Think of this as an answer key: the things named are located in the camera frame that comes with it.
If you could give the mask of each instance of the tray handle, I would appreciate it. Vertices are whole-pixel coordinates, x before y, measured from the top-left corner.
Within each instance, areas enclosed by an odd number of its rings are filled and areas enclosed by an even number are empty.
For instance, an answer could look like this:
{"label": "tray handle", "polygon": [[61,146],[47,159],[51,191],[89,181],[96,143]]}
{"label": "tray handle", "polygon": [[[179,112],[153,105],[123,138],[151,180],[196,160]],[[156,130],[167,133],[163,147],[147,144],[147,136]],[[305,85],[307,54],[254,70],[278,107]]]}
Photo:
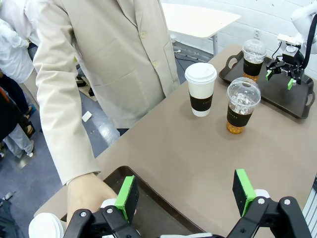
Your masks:
{"label": "tray handle", "polygon": [[307,95],[307,100],[308,100],[308,96],[312,95],[312,100],[308,105],[305,105],[304,107],[304,111],[303,111],[303,119],[306,119],[308,117],[309,114],[309,110],[311,108],[311,106],[313,105],[313,103],[315,102],[315,92],[314,92],[314,81],[311,78],[308,78],[307,80],[307,85],[309,87],[309,91],[308,91],[308,95]]}
{"label": "tray handle", "polygon": [[311,102],[310,102],[308,105],[305,106],[305,107],[308,108],[308,110],[311,108],[312,104],[313,104],[314,101],[315,101],[315,92],[311,92],[310,94],[308,94],[308,95],[307,95],[307,100],[308,100],[308,96],[309,96],[309,95],[312,95],[312,100],[311,100]]}
{"label": "tray handle", "polygon": [[[229,65],[229,64],[230,64],[230,61],[232,61],[233,59],[236,59],[237,62],[234,63],[234,64],[232,65],[232,67],[230,67],[230,65]],[[230,57],[227,59],[226,67],[228,67],[229,69],[232,69],[232,68],[238,63],[238,61],[239,61],[238,55],[230,56]]]}
{"label": "tray handle", "polygon": [[[240,53],[238,53],[237,55],[234,56],[230,56],[227,59],[226,65],[225,67],[222,69],[222,71],[219,72],[219,77],[222,78],[225,82],[230,83],[229,81],[225,80],[225,76],[231,71],[231,69],[233,69],[235,67],[235,65],[239,62],[240,59],[243,58],[243,52],[241,51]],[[230,61],[232,61],[233,59],[236,59],[237,62],[234,63],[232,65],[232,67],[229,67]]]}

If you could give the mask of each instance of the jacket pocket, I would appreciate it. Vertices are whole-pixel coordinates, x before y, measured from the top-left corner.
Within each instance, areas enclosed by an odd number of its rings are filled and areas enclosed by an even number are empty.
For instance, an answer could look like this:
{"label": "jacket pocket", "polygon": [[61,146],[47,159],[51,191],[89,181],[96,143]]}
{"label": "jacket pocket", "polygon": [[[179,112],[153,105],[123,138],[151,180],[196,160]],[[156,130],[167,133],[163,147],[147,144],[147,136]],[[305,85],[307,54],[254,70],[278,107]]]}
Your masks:
{"label": "jacket pocket", "polygon": [[148,102],[136,70],[109,84],[95,86],[94,92],[111,119],[138,119],[148,112]]}
{"label": "jacket pocket", "polygon": [[173,82],[176,82],[178,81],[178,75],[177,75],[174,50],[173,50],[171,41],[168,41],[168,43],[164,46],[164,53],[166,56],[166,60],[168,63],[169,71],[172,76]]}

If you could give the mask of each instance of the table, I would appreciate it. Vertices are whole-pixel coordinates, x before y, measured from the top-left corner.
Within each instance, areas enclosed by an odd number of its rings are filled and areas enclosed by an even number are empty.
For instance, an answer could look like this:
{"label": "table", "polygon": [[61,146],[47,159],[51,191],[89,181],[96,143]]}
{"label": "table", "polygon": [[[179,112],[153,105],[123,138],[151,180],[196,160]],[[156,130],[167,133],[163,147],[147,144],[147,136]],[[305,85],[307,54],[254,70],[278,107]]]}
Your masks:
{"label": "table", "polygon": [[[230,45],[210,63],[219,72],[240,51]],[[303,209],[317,170],[317,104],[306,120],[296,120],[260,103],[245,131],[233,135],[225,127],[226,89],[218,77],[211,113],[198,118],[188,85],[182,84],[97,157],[101,178],[127,165],[198,226],[223,236],[239,219],[232,193],[235,169],[244,168],[254,188],[266,189],[273,200],[294,196]],[[39,212],[65,215],[66,188]],[[257,238],[272,237],[267,232],[260,230]]]}
{"label": "table", "polygon": [[170,31],[209,39],[212,37],[213,55],[218,54],[217,33],[241,16],[211,8],[162,3]]}

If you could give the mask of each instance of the white paper cup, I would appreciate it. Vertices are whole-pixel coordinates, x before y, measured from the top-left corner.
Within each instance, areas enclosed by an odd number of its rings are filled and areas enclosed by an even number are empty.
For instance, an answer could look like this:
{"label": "white paper cup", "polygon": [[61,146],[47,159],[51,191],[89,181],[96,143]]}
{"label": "white paper cup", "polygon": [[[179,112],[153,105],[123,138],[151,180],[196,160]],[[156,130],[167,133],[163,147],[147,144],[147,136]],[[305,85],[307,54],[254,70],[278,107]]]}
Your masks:
{"label": "white paper cup", "polygon": [[40,213],[29,225],[30,238],[63,238],[65,231],[66,222],[52,213]]}
{"label": "white paper cup", "polygon": [[210,63],[195,63],[185,71],[193,114],[205,117],[209,114],[217,71]]}

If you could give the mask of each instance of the white shirt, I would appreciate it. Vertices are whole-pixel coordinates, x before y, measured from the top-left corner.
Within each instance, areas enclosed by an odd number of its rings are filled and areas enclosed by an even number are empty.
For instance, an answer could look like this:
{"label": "white shirt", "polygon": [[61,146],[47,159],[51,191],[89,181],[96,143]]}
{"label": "white shirt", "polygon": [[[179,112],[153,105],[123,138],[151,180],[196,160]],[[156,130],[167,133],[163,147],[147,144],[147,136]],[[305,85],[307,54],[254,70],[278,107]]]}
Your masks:
{"label": "white shirt", "polygon": [[19,36],[29,39],[35,45],[40,44],[36,32],[38,17],[35,0],[2,0],[0,18],[13,28]]}
{"label": "white shirt", "polygon": [[34,69],[28,46],[26,40],[0,19],[0,69],[17,83],[23,83]]}

